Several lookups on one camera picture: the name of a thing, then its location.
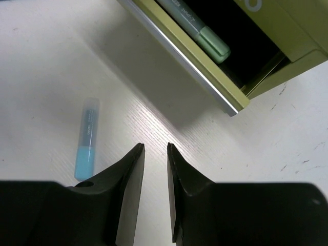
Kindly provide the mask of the blue highlighter marker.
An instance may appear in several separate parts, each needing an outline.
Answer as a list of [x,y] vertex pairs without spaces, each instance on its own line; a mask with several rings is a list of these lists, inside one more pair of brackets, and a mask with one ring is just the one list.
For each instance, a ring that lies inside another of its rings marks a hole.
[[93,176],[100,101],[86,98],[81,114],[74,177],[78,181]]

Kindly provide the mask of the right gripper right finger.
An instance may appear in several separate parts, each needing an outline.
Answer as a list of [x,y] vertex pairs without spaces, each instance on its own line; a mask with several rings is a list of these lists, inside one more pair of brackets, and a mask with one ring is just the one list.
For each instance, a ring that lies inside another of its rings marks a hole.
[[176,245],[327,245],[327,198],[306,182],[213,182],[169,143]]

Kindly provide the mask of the green metal tool chest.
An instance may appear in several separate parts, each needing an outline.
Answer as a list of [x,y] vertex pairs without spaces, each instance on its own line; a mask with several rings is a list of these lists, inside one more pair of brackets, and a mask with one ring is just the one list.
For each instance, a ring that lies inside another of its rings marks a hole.
[[121,1],[230,116],[327,61],[327,1],[184,1],[230,48],[215,63],[158,1]]

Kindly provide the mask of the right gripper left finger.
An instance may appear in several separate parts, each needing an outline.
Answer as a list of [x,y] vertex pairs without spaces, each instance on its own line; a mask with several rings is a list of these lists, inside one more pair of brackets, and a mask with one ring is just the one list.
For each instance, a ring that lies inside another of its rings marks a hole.
[[133,245],[145,165],[138,143],[73,187],[1,182],[1,245]]

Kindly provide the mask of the green highlighter marker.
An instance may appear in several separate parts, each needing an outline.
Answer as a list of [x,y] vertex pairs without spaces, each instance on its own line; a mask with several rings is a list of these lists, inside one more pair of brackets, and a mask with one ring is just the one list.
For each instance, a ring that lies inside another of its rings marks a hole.
[[220,64],[230,56],[229,46],[184,1],[158,3],[215,63]]

